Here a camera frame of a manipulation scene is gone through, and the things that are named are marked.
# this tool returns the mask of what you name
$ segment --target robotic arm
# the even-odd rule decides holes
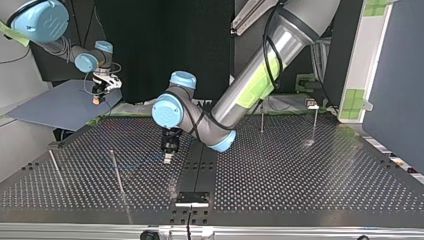
[[[112,89],[122,86],[111,71],[113,46],[97,41],[93,50],[72,45],[63,37],[69,14],[58,0],[2,0],[0,21],[43,47],[52,55],[73,62],[83,73],[94,73],[93,103],[100,104]]]
[[[275,52],[285,68],[305,46],[314,43],[324,33],[339,2],[289,0],[284,8],[277,6],[278,14],[269,32],[275,49],[268,48],[267,52],[274,78],[279,70]],[[168,89],[153,106],[154,120],[163,128],[180,128],[218,152],[226,151],[236,138],[234,128],[237,123],[274,89],[264,56],[260,48],[211,113],[205,113],[191,102],[196,78],[187,72],[173,73]]]

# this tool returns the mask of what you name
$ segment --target metal plate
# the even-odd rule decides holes
[[[191,138],[181,137],[169,165],[163,164],[160,139],[161,129],[151,119],[103,120],[54,151],[61,171],[55,171],[46,155],[2,183],[0,207],[6,214],[0,219],[167,224]],[[125,195],[119,190],[111,149]]]
[[[215,178],[200,176],[215,190],[209,225],[424,227],[424,186],[351,128],[320,116],[314,130],[307,115],[259,126],[252,117]]]
[[[260,121],[221,154],[184,135],[164,165],[151,119],[104,120],[55,151],[62,171],[46,155],[1,183],[0,222],[184,225],[175,198],[194,188],[212,201],[192,225],[424,228],[424,186],[352,129],[331,116],[315,131],[312,116],[275,116],[260,133]]]

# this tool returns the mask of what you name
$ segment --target thin metal pin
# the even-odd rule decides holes
[[[60,171],[59,166],[57,165],[57,162],[56,162],[56,158],[54,157],[53,151],[51,149],[49,150],[49,153],[50,153],[50,158],[52,159],[54,164],[54,169],[56,171]]]
[[[315,130],[316,126],[317,126],[317,120],[318,120],[318,110],[319,110],[319,108],[315,110],[314,130]]]
[[[262,112],[262,118],[261,118],[261,133],[264,133],[264,119],[265,119],[265,113],[264,113],[264,104],[261,105],[261,112]]]
[[[118,179],[119,189],[121,193],[125,194],[124,187],[122,186],[121,174],[119,174],[118,163],[116,162],[115,151],[110,150],[110,157],[112,158],[113,166],[115,168],[116,178]]]

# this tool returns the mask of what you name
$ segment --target gray panel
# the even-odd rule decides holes
[[[315,132],[312,116],[250,123],[198,180],[214,189],[208,224],[424,227],[424,186],[331,116]]]
[[[91,91],[93,82],[86,82]],[[106,101],[93,104],[93,96],[84,90],[84,81],[70,80],[16,107],[7,115],[22,121],[77,131],[88,121],[108,113],[121,100],[119,89],[106,95]]]
[[[424,172],[422,80],[424,1],[394,3],[369,101],[364,130]]]
[[[151,119],[107,119],[0,185],[2,222],[168,224],[191,138],[163,164],[161,129]],[[114,149],[125,197],[109,155]]]

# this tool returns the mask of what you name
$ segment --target green label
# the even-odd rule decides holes
[[[367,0],[364,10],[365,17],[383,16],[386,7],[389,4],[388,0]]]
[[[269,65],[273,77],[276,78],[279,70],[278,59],[273,57],[270,59]],[[271,84],[264,61],[261,66],[256,69],[252,79],[237,100],[237,104],[244,108],[251,108],[259,99],[265,99],[273,90],[274,86]]]

